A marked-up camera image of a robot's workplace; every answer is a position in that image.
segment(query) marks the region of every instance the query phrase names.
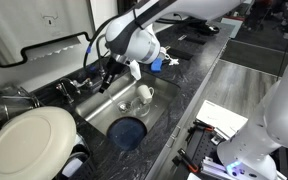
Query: stainless steel sink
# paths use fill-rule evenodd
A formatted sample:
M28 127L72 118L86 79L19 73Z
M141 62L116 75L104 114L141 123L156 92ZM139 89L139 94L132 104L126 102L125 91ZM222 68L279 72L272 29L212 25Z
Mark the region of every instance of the stainless steel sink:
M117 104L131 102L136 95L136 89L142 84L154 88L153 100L150 103L150 111L144 117L137 117L133 111L121 111ZM135 117L143 122L149 132L157 122L168 105L176 97L179 87L150 74L142 72L142 78L136 81L130 73L127 73L111 84L104 94L97 93L78 105L75 111L90 124L106 135L110 125L121 117Z

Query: wire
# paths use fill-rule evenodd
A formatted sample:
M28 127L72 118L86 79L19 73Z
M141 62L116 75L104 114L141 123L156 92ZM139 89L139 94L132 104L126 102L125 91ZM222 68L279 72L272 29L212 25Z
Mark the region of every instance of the wire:
M162 24L184 24L184 23L197 23L201 22L199 19L192 19L192 20L175 20L175 19L164 19L160 18L156 22Z
M100 37L97 38L96 40L96 51L97 51L97 57L98 59L101 59L101 50L100 50L100 41L105 37L105 34L100 35Z
M137 16L136 16L136 12L135 12L135 8L133 8L133 16L134 16L134 23L141 29L144 30L144 28L142 27L142 25L137 21Z
M103 55L103 57L105 57L110 51L106 51L106 53Z
M97 36L102 32L102 30L105 28L105 26L107 26L107 24L109 22L111 22L113 19L115 18L118 18L120 15L117 15L117 16L114 16L114 17L111 17L110 19L106 20L103 24L101 24L101 26L95 31L92 39L90 40L90 43L87 47L87 50L85 52L85 55L84 55L84 60L83 60L83 68L84 68L84 71L88 74L88 71L86 69L86 64L87 64L87 57L88 57L88 54L91 53L91 48L92 48L92 45L95 41L95 39L97 38Z
M283 67L283 64L284 64L284 61L285 61L285 56L286 56L287 49L288 49L288 42L287 42L287 45L286 45L285 50L284 50L283 59L282 59L281 65L280 65L280 69L278 70L276 81L278 81L278 78L281 76L282 67Z
M180 17L181 20L183 20L183 18L180 14L174 13L173 16L178 16L178 17Z

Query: countertop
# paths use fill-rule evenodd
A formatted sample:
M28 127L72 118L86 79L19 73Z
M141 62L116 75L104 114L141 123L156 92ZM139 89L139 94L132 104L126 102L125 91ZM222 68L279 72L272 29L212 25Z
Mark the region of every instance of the countertop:
M84 137L93 151L94 164L97 168L95 179L145 179L212 64L220 56L233 29L230 25L215 22L212 24L220 27L219 34L202 36L194 28L186 25L174 25L157 34L161 46L171 46L189 52L194 57L189 61L180 59L179 65L163 65L161 73L153 74L149 71L148 65L141 65L141 70L177 84L181 90L168 110L133 151L122 151L74 112L76 105L89 98L93 92L74 95L75 102L72 105L64 103L61 94L55 90L56 82L34 92L45 105L64 108L73 115L78 133ZM185 40L178 41L182 35L205 40L206 43L201 45ZM79 77L81 74L83 71L79 70L68 77Z

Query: sink drain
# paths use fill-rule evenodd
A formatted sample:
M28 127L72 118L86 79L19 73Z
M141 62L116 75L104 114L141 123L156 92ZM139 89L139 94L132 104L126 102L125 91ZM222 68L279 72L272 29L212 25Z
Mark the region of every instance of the sink drain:
M128 113L130 111L132 111L132 104L131 102L128 101L121 101L117 104L118 110L121 113Z
M138 147L147 129L142 121L134 117L122 117L114 121L107 130L107 137L125 151Z

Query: white cup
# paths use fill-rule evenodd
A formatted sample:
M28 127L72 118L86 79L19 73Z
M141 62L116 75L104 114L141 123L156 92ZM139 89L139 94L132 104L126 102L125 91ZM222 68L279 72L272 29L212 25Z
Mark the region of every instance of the white cup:
M154 88L147 87L146 85L141 85L136 90L137 95L141 99L143 104L148 104L152 102L152 98L154 95Z

